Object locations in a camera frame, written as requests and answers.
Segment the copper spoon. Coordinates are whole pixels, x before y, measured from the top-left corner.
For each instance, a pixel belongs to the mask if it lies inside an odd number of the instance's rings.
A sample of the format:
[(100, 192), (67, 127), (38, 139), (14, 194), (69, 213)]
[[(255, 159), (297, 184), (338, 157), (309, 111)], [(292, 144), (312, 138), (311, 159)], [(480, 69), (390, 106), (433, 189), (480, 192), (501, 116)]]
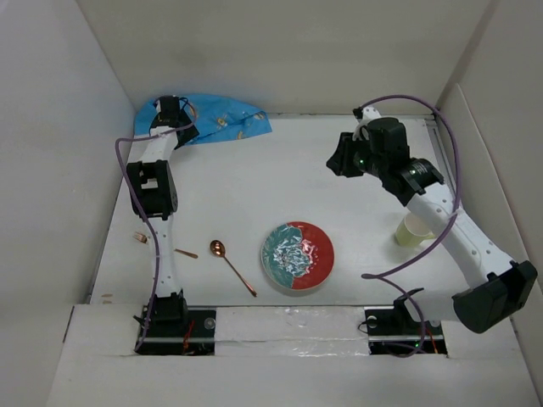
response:
[(213, 240), (210, 242), (210, 251), (213, 253), (216, 257), (224, 259), (228, 266), (232, 269), (232, 271), (235, 273), (237, 278), (243, 283), (243, 285), (247, 288), (247, 290), (250, 292), (250, 294), (256, 298), (258, 296), (255, 289), (249, 284), (249, 282), (238, 272), (238, 270), (235, 268), (235, 266), (230, 262), (230, 260), (227, 258), (227, 251), (224, 244), (219, 240)]

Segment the red and teal plate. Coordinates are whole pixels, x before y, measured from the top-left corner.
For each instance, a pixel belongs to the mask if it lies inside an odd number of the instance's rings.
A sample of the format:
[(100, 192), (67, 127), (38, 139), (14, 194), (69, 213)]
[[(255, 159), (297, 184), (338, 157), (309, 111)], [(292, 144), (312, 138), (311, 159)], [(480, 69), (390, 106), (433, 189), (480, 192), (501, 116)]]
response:
[(297, 220), (268, 233), (260, 249), (260, 261), (276, 286), (292, 293), (308, 293), (332, 274), (335, 252), (322, 228)]

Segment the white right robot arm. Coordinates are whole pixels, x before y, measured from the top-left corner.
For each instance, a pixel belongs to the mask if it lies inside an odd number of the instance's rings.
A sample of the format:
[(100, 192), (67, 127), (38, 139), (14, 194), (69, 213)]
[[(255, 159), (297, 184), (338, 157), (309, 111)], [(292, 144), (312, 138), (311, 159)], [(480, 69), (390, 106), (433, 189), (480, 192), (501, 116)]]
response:
[(377, 177), (383, 189), (420, 219), (453, 258), (467, 283), (456, 294), (423, 295), (416, 288), (412, 304), (406, 296), (394, 302), (392, 323), (410, 334), (423, 318), (459, 321), (469, 331), (483, 333), (521, 310), (538, 276), (529, 262), (518, 263), (499, 249), (460, 208), (444, 177), (426, 159), (411, 156), (405, 126), (383, 117), (371, 106), (354, 109), (358, 126), (343, 132), (327, 161), (336, 175)]

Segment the copper fork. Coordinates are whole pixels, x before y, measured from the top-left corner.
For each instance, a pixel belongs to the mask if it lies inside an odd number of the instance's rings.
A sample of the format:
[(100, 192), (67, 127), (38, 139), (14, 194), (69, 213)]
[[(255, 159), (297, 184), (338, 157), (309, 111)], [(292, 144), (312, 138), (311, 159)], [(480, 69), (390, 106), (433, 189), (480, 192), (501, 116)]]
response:
[[(143, 243), (143, 244), (148, 244), (149, 242), (149, 239), (146, 235), (142, 234), (141, 232), (135, 232), (132, 237), (139, 241), (140, 243)], [(175, 248), (174, 251), (176, 253), (179, 253), (179, 254), (183, 254), (185, 256), (188, 256), (189, 258), (192, 258), (192, 259), (197, 259), (199, 256), (195, 253), (191, 253), (191, 252), (188, 252), (188, 251), (185, 251), (185, 250), (181, 250), (179, 248)]]

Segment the blue patterned cloth napkin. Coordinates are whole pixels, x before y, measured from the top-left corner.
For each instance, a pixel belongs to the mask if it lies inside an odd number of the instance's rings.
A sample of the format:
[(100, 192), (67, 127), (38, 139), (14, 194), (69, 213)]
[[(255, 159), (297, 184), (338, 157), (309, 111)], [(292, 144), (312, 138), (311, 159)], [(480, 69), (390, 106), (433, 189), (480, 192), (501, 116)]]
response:
[(193, 93), (177, 98), (188, 121), (196, 120), (199, 134), (186, 145), (228, 142), (272, 132), (265, 111), (237, 99)]

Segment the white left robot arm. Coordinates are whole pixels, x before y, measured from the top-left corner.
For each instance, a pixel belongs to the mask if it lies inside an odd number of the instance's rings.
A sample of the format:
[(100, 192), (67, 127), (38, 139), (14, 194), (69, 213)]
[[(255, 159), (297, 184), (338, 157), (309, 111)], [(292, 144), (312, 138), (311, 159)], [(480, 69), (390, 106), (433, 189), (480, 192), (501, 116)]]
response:
[(148, 225), (152, 241), (156, 271), (148, 306), (150, 317), (176, 337), (188, 329), (189, 316), (174, 259), (172, 227), (178, 197), (169, 160), (199, 132), (194, 117), (186, 112), (187, 98), (163, 96), (153, 106), (156, 115), (149, 127), (147, 147), (140, 159), (126, 165), (126, 173), (134, 191), (132, 208)]

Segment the pale yellow paper cup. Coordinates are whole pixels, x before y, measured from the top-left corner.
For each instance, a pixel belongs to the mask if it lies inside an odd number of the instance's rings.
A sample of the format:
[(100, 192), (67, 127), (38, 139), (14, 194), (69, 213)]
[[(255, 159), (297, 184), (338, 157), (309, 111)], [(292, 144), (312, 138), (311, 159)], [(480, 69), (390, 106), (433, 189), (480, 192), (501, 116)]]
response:
[(404, 248), (415, 248), (434, 238), (435, 235), (427, 228), (426, 224), (413, 213), (408, 213), (395, 231), (395, 241)]

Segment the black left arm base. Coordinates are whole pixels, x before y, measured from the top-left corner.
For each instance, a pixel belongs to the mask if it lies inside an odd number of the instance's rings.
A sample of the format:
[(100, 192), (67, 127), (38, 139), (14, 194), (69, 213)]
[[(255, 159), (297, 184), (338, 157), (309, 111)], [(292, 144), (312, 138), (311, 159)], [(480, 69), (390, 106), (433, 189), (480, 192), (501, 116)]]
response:
[(139, 325), (135, 353), (140, 355), (209, 356), (215, 353), (217, 309), (189, 307), (178, 295), (154, 299), (134, 317)]

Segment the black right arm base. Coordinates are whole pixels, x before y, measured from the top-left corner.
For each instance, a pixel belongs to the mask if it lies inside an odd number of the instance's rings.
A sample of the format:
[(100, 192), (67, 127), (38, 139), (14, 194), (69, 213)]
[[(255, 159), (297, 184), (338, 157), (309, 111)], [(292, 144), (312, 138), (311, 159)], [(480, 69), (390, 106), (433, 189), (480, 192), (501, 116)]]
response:
[(370, 355), (406, 357), (416, 354), (447, 355), (442, 325), (412, 319), (407, 305), (411, 301), (400, 295), (391, 305), (374, 305), (364, 308), (364, 318), (357, 329), (367, 335)]

